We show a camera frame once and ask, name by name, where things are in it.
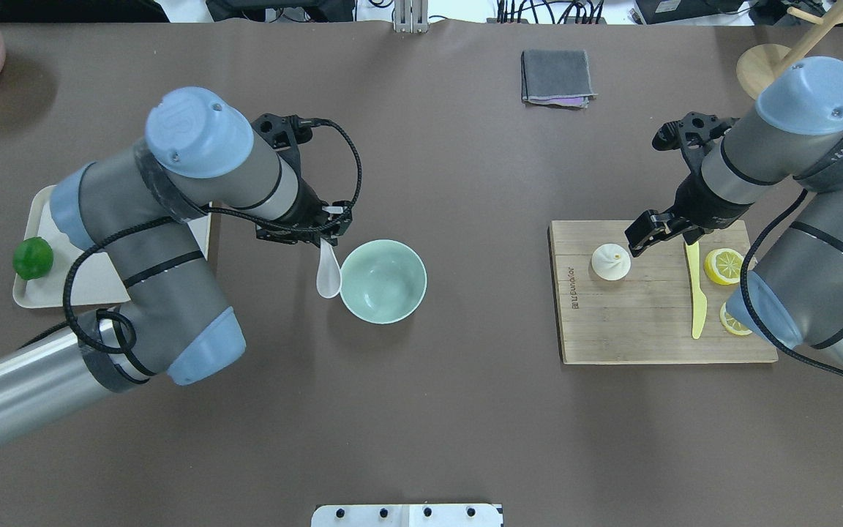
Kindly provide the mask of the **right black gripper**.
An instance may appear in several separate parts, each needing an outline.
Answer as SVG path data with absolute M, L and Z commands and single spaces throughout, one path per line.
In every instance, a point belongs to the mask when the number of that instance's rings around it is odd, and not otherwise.
M 677 231 L 686 244 L 694 244 L 713 230 L 726 229 L 733 221 L 735 203 L 713 193 L 702 174 L 691 173 L 677 187 L 670 211 L 646 210 L 626 228 L 629 253 L 638 258 L 654 244 L 678 236 Z

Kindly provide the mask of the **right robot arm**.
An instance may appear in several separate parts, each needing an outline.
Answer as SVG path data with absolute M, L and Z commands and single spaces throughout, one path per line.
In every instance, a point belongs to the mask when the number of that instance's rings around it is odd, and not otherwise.
M 787 356 L 843 378 L 843 61 L 803 58 L 744 117 L 690 113 L 663 124 L 652 146 L 680 150 L 689 176 L 670 208 L 626 229 L 633 256 L 676 236 L 692 244 L 787 177 L 799 184 L 771 223 L 789 226 L 742 271 L 727 310 Z

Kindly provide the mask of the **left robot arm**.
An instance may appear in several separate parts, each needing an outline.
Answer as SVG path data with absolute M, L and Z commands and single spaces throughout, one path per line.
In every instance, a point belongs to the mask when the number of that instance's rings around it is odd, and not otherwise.
M 283 244 L 336 244 L 355 200 L 302 179 L 299 146 L 328 118 L 250 121 L 218 94 L 165 94 L 133 146 L 51 193 L 51 219 L 80 250 L 64 321 L 0 359 L 0 446 L 160 373 L 179 386 L 230 366 L 247 341 L 188 223 L 228 214 Z

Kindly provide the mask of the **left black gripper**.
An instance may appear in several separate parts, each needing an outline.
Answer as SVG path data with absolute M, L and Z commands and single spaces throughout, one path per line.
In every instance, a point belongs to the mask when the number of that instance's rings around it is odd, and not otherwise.
M 255 217 L 270 223 L 258 224 L 255 237 L 280 244 L 301 242 L 314 246 L 325 241 L 337 247 L 351 226 L 352 210 L 352 201 L 324 203 L 301 177 L 282 176 L 277 192 L 255 208 Z

